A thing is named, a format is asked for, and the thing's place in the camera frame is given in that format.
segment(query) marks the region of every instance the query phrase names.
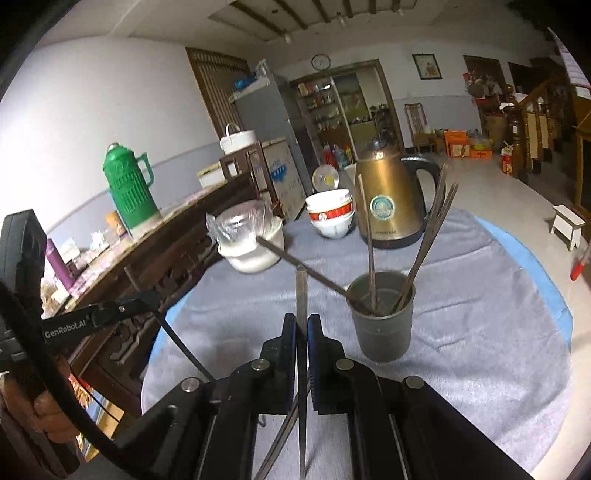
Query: metal screw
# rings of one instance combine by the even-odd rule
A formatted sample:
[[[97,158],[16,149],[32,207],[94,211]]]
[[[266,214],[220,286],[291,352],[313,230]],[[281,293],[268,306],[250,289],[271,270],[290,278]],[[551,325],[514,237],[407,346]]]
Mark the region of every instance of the metal screw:
[[[185,392],[194,392],[199,388],[199,385],[201,385],[201,381],[198,378],[189,377],[183,380],[181,383],[181,388]]]
[[[425,386],[425,381],[421,377],[417,377],[416,375],[408,377],[406,379],[406,383],[409,388],[412,388],[414,390],[418,390],[419,388],[423,388]]]
[[[336,361],[335,365],[339,370],[351,370],[355,366],[350,358],[340,358]]]
[[[271,364],[269,363],[269,360],[267,360],[266,358],[257,358],[256,360],[253,360],[251,363],[252,369],[256,370],[257,372],[262,372],[270,366]]]

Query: framed picture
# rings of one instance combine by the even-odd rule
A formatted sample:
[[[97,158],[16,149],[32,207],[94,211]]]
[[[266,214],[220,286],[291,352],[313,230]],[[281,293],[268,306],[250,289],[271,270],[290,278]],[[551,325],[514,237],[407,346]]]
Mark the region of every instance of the framed picture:
[[[443,78],[434,54],[417,53],[413,54],[413,58],[421,80],[441,80]]]

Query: electric kettle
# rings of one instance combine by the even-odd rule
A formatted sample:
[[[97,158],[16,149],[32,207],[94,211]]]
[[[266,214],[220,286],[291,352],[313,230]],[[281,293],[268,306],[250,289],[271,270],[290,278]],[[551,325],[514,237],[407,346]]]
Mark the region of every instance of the electric kettle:
[[[427,170],[435,185],[439,182],[441,168],[435,162],[423,157],[401,157],[397,149],[380,140],[370,142],[360,154],[355,187],[359,193],[361,175],[375,247],[402,248],[421,238],[427,211],[417,170]],[[367,242],[365,211],[359,205],[356,211],[359,232]]]

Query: plastic bag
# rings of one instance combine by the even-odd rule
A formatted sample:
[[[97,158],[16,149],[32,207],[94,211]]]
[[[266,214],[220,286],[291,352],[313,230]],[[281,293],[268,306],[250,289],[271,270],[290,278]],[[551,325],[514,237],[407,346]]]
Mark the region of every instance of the plastic bag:
[[[250,200],[230,207],[217,218],[207,213],[205,224],[212,238],[224,247],[252,244],[255,248],[255,237],[271,230],[273,214],[265,202]]]

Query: human hand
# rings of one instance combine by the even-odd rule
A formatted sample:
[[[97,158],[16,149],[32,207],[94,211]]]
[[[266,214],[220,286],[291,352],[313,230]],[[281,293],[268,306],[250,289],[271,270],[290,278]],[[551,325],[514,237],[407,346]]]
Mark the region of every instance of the human hand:
[[[56,362],[57,369],[67,380],[70,376],[70,365],[63,357]],[[25,429],[36,432],[46,432],[47,437],[54,443],[66,443],[76,438],[78,430],[70,419],[62,412],[51,394],[45,390],[33,404],[22,391],[20,385],[9,373],[4,376],[0,384],[0,391],[10,415]]]

